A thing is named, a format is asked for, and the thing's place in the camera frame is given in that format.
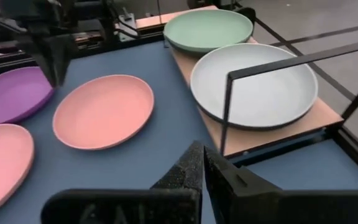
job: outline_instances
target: blue table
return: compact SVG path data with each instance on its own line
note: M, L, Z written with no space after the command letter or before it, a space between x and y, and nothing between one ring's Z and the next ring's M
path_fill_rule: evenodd
M59 102L84 82L111 74L135 75L151 86L155 108L148 123L112 149L87 152L63 145L52 131ZM45 201L64 189L147 189L193 140L213 146L196 103L162 42L72 61L64 86L43 110L21 125L34 137L34 164L22 186L0 208L0 224L40 223ZM357 165L333 141L249 169L284 189L358 189ZM203 200L203 223L214 223L205 188Z

